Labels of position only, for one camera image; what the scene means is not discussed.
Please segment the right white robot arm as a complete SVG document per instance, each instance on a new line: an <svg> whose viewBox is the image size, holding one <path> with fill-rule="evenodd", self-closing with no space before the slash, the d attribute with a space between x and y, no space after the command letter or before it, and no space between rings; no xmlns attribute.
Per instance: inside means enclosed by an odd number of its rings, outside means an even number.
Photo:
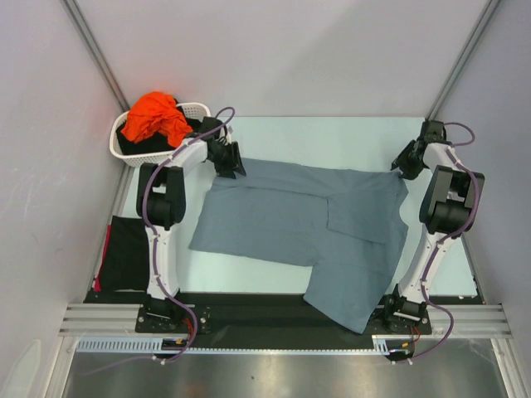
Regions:
<svg viewBox="0 0 531 398"><path fill-rule="evenodd" d="M417 139L393 160L392 170L412 181L425 169L431 180L419 210L421 239L412 262L391 294L385 297L384 326L403 332L427 319L431 283L453 244L474 224L485 175L473 172L458 158L455 149L472 144L475 134L468 126L426 119Z"/></svg>

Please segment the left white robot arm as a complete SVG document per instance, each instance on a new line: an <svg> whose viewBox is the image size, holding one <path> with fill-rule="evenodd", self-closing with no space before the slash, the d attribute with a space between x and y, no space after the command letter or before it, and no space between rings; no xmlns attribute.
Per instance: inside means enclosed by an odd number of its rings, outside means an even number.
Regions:
<svg viewBox="0 0 531 398"><path fill-rule="evenodd" d="M228 123L218 116L205 116L164 160L140 167L136 206L148 239L147 295L159 305L154 321L168 332L183 321L182 309L164 302L172 302L180 290L174 235L187 210L186 176L204 162L212 163L219 177L246 175L239 144L231 138Z"/></svg>

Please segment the grey-blue t-shirt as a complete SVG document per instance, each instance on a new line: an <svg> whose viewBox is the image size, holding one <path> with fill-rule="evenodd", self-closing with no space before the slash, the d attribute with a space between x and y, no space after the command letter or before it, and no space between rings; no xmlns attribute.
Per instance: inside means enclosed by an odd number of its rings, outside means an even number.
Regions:
<svg viewBox="0 0 531 398"><path fill-rule="evenodd" d="M362 332L407 239L405 182L394 172L252 158L244 166L243 177L213 181L191 249L309 267L305 302Z"/></svg>

